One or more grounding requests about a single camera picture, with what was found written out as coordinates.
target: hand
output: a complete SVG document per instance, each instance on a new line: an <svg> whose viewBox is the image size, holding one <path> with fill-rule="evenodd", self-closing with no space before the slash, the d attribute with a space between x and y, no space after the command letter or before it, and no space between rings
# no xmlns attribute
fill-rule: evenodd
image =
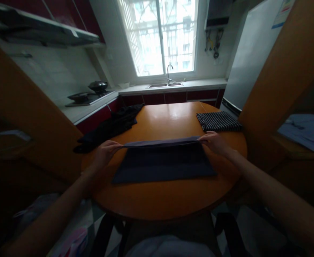
<svg viewBox="0 0 314 257"><path fill-rule="evenodd" d="M122 147L123 145L111 140L102 143L96 150L91 166L96 170L104 168L110 162L113 155Z"/></svg>
<svg viewBox="0 0 314 257"><path fill-rule="evenodd" d="M208 146L214 153L220 155L227 155L233 149L227 144L218 133L213 131L207 131L207 134L198 139L201 144Z"/></svg>

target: white countertop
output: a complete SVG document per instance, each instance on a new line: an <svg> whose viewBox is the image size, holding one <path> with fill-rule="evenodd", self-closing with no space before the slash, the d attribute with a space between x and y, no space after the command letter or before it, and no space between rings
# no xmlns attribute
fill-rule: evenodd
<svg viewBox="0 0 314 257"><path fill-rule="evenodd" d="M225 79L206 79L206 80L191 80L182 83L183 86L174 86L167 88L160 87L147 89L147 87L150 84L132 86L127 89L114 88L110 90L115 90L115 92L105 96L103 99L97 101L96 103L87 106L66 107L65 105L71 102L71 100L68 98L56 101L55 104L72 123L77 125L81 121L91 116L93 113L97 112L99 109L103 108L104 105L110 103L113 99L117 98L118 95L134 95L142 93L153 94L159 92L202 90L202 89L223 89L226 87L227 81Z"/></svg>
<svg viewBox="0 0 314 257"><path fill-rule="evenodd" d="M181 81L183 86L173 86L173 87L157 87L150 88L147 87L150 84L132 86L127 89L115 88L120 95L131 95L131 94L153 94L159 92L173 92L173 91L185 91L185 90L198 90L198 89L220 89L225 88L227 81L225 79L206 79L206 80L190 80Z"/></svg>
<svg viewBox="0 0 314 257"><path fill-rule="evenodd" d="M114 91L92 105L66 107L65 105L71 102L68 98L55 102L55 104L64 113L64 115L76 125L91 116L97 110L101 109L104 105L111 102L113 99L117 98L118 95L118 92Z"/></svg>

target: white refrigerator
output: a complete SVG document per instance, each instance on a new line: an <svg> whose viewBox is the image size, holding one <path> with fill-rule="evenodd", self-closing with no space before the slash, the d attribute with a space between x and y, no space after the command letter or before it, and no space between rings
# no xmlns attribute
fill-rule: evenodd
<svg viewBox="0 0 314 257"><path fill-rule="evenodd" d="M248 12L220 110L237 118L295 0L265 0Z"/></svg>

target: orange table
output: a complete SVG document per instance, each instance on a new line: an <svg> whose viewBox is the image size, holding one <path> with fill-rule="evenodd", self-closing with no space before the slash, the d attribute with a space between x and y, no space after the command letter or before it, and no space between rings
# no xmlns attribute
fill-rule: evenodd
<svg viewBox="0 0 314 257"><path fill-rule="evenodd" d="M121 144L133 141L164 140L204 134L196 113L217 112L219 109L201 102L149 105L137 115L138 124L114 137ZM221 132L227 142L247 156L246 141L241 132ZM106 167L106 175L94 182L92 195L102 209L122 219L170 220L185 217L220 204L240 178L240 172L225 158L204 150L218 173L213 177L149 183L114 185L113 176L127 149L118 151ZM86 168L93 152L82 162Z"/></svg>

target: red cabinet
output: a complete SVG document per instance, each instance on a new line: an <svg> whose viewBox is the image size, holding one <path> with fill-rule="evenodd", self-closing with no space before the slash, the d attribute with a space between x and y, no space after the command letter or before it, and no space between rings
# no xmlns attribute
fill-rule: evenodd
<svg viewBox="0 0 314 257"><path fill-rule="evenodd" d="M50 13L42 0L0 0L0 3L25 12L29 12L31 14L51 19Z"/></svg>
<svg viewBox="0 0 314 257"><path fill-rule="evenodd" d="M202 90L202 91L189 91L188 100L201 100L201 99L216 99L219 90Z"/></svg>
<svg viewBox="0 0 314 257"><path fill-rule="evenodd" d="M57 22L86 30L73 0L45 0Z"/></svg>
<svg viewBox="0 0 314 257"><path fill-rule="evenodd" d="M217 98L217 103L216 103L216 108L218 108L218 109L220 108L222 97L224 97L224 93L225 93L225 90L224 89L220 89L219 95L218 95L218 98Z"/></svg>
<svg viewBox="0 0 314 257"><path fill-rule="evenodd" d="M143 95L145 105L165 104L164 94Z"/></svg>
<svg viewBox="0 0 314 257"><path fill-rule="evenodd" d="M105 121L106 119L109 119L110 117L111 111L106 105L102 109L98 110L96 113L85 119L84 121L81 121L79 124L76 125L76 127L83 134L87 134L88 132L91 132L92 130L96 129L101 122Z"/></svg>
<svg viewBox="0 0 314 257"><path fill-rule="evenodd" d="M85 23L87 31L98 35L100 42L105 43L105 39L103 38L99 23L96 20L89 0L74 0L74 3L76 4L78 12L80 13L82 20Z"/></svg>
<svg viewBox="0 0 314 257"><path fill-rule="evenodd" d="M125 106L144 103L142 95L122 96L122 100L124 101Z"/></svg>
<svg viewBox="0 0 314 257"><path fill-rule="evenodd" d="M166 104L175 104L187 101L187 92L164 93Z"/></svg>
<svg viewBox="0 0 314 257"><path fill-rule="evenodd" d="M124 106L121 97L116 98L114 101L108 104L112 112L117 112Z"/></svg>

